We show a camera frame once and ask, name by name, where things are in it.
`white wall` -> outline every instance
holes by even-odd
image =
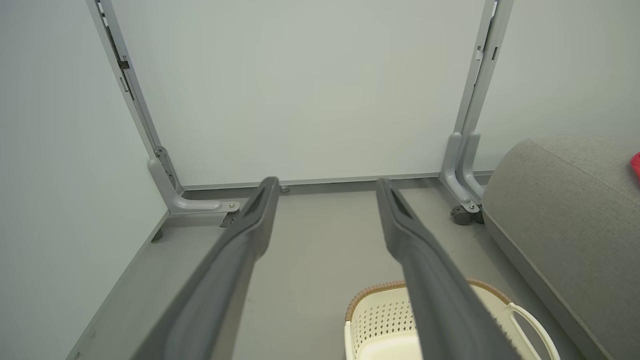
[[[63,359],[166,207],[87,4],[0,34],[0,359]]]
[[[183,185],[439,172],[484,6],[111,2]]]
[[[475,170],[495,169],[525,138],[640,134],[638,14],[637,0],[515,1]]]

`pink fabric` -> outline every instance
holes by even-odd
[[[638,179],[640,179],[640,152],[634,155],[631,158],[631,167],[634,168],[636,174],[638,175]]]

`cream plastic basket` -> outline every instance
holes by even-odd
[[[533,315],[485,282],[468,280],[468,283],[523,359],[540,360],[540,356],[518,325],[515,313],[538,333],[549,358],[560,359],[551,337]],[[404,281],[372,286],[353,298],[344,325],[344,344],[347,360],[422,359]]]

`metal support foot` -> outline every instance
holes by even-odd
[[[480,201],[484,195],[484,188],[477,182],[474,176],[474,159],[476,158],[476,151],[479,144],[480,133],[477,131],[470,133],[467,144],[463,149],[460,164],[458,165],[458,174],[460,175],[458,178],[459,182],[478,201]]]
[[[149,172],[154,178],[166,207],[172,215],[195,213],[232,213],[240,208],[239,202],[222,202],[218,200],[189,200],[177,192],[169,180],[159,159],[149,160]]]
[[[456,179],[456,160],[461,142],[462,134],[460,133],[453,133],[449,137],[447,150],[444,154],[444,162],[442,163],[442,171],[440,172],[440,181],[449,189],[463,208],[473,214],[478,212],[477,204],[474,203],[471,195],[469,195],[466,189],[460,185],[458,179]]]

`basket rim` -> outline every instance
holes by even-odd
[[[488,284],[487,282],[480,281],[477,279],[467,279],[467,283],[469,285],[477,286],[478,288],[482,288],[486,291],[489,291],[490,293],[495,295],[498,299],[500,299],[505,305],[509,305],[510,303],[512,303],[511,299],[509,299],[507,295],[505,295],[503,292],[501,292],[491,284]],[[361,292],[358,293],[358,295],[353,297],[353,300],[351,300],[349,307],[347,307],[347,313],[344,317],[344,321],[345,322],[351,321],[351,319],[353,318],[353,312],[355,311],[356,306],[358,306],[360,301],[362,301],[362,299],[364,299],[365,297],[371,294],[375,294],[375,293],[379,293],[387,290],[405,288],[405,287],[406,287],[406,283],[404,282],[404,280],[399,280],[399,281],[385,282],[384,284],[370,286],[362,290]]]

